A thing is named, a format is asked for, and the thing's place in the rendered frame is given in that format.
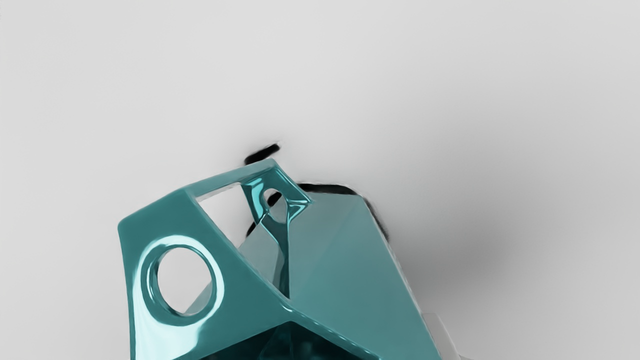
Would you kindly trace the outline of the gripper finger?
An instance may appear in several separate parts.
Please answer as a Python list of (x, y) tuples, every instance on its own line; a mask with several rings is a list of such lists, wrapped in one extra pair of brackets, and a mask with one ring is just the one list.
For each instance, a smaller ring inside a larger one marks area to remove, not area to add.
[(473, 360), (458, 353), (454, 341), (438, 314), (422, 313), (422, 318), (441, 360)]

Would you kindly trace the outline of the teal faceted mug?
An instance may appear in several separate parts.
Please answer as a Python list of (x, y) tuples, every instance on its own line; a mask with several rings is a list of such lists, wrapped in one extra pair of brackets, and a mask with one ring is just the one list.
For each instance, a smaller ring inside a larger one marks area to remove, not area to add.
[[(180, 187), (118, 225), (130, 360), (444, 360), (362, 196), (304, 191), (273, 159)], [(174, 310), (159, 268), (202, 260)]]

